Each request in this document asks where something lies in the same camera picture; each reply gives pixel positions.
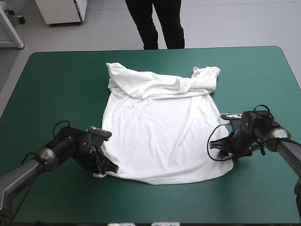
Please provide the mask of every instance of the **caster wheel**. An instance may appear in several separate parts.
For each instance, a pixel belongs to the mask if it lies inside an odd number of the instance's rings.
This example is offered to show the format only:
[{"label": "caster wheel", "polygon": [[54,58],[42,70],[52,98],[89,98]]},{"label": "caster wheel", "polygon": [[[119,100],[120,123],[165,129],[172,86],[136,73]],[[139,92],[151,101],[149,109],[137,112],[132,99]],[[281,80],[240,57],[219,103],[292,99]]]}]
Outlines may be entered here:
[{"label": "caster wheel", "polygon": [[13,10],[8,10],[8,14],[9,14],[10,16],[12,16],[12,15],[15,14],[15,12],[14,12]]},{"label": "caster wheel", "polygon": [[20,23],[20,24],[25,24],[25,22],[26,22],[26,21],[25,21],[24,18],[21,17],[21,18],[19,19],[19,23]]}]

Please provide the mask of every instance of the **white t-shirt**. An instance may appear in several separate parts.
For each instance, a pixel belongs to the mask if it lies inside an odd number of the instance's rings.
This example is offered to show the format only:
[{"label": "white t-shirt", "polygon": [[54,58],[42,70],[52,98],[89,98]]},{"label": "white t-shirt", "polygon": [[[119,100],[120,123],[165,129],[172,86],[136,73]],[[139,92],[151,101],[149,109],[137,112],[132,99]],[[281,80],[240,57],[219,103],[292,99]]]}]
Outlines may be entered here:
[{"label": "white t-shirt", "polygon": [[[107,63],[109,97],[102,128],[112,132],[104,154],[119,165],[109,175],[152,185],[182,184],[222,176],[233,162],[207,155],[206,143],[219,125],[215,91],[217,67],[193,68],[191,78],[137,72]],[[212,140],[226,137],[219,127]],[[218,150],[210,150],[218,158]]]}]

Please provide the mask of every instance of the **person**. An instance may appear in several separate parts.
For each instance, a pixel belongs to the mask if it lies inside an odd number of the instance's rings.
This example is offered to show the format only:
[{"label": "person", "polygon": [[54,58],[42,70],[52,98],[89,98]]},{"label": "person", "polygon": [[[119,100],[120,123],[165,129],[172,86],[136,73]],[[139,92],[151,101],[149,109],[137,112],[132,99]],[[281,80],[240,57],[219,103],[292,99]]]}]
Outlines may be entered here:
[{"label": "person", "polygon": [[158,32],[152,20],[152,5],[157,12],[167,48],[184,48],[180,23],[181,0],[125,0],[144,49],[158,49]]}]

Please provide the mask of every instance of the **green table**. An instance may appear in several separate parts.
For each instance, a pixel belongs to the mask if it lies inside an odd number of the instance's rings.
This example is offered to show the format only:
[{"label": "green table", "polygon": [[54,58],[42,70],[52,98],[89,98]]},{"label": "green table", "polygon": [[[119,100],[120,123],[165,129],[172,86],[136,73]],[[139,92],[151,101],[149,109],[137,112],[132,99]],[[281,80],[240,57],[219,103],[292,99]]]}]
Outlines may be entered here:
[{"label": "green table", "polygon": [[[0,176],[51,140],[59,120],[68,119],[79,129],[101,126],[110,94],[106,62],[183,77],[191,76],[193,66],[217,66],[221,73],[214,101],[221,113],[266,104],[293,139],[301,141],[301,92],[278,47],[35,53],[0,120]],[[296,181],[281,156],[269,151],[240,159],[217,179],[163,186],[110,176],[96,179],[69,160],[37,179],[16,221],[299,222]]]}]

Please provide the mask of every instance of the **robotic arm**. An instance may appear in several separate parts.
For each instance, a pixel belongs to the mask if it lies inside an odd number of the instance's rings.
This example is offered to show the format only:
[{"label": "robotic arm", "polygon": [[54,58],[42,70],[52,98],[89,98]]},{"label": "robotic arm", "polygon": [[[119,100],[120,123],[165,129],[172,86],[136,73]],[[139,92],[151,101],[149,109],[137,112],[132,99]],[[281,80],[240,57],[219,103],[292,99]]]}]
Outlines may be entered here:
[{"label": "robotic arm", "polygon": [[[267,110],[257,111],[259,106]],[[220,159],[217,161],[251,156],[252,152],[258,149],[265,155],[264,147],[280,153],[299,177],[294,192],[297,195],[296,202],[301,217],[301,145],[291,140],[291,134],[274,121],[267,106],[259,106],[242,114],[221,114],[220,124],[230,124],[232,131],[227,137],[211,141],[210,149],[220,150]]]},{"label": "robotic arm", "polygon": [[32,160],[0,178],[0,220],[2,222],[14,218],[12,216],[13,198],[26,186],[32,184],[38,175],[45,171],[54,171],[71,157],[90,172],[117,173],[118,166],[111,162],[101,150],[103,142],[111,137],[110,132],[96,127],[82,131],[71,127],[68,121],[60,121],[55,127],[63,122],[67,122],[68,126],[61,128],[52,141],[37,152],[29,153],[35,155]]}]

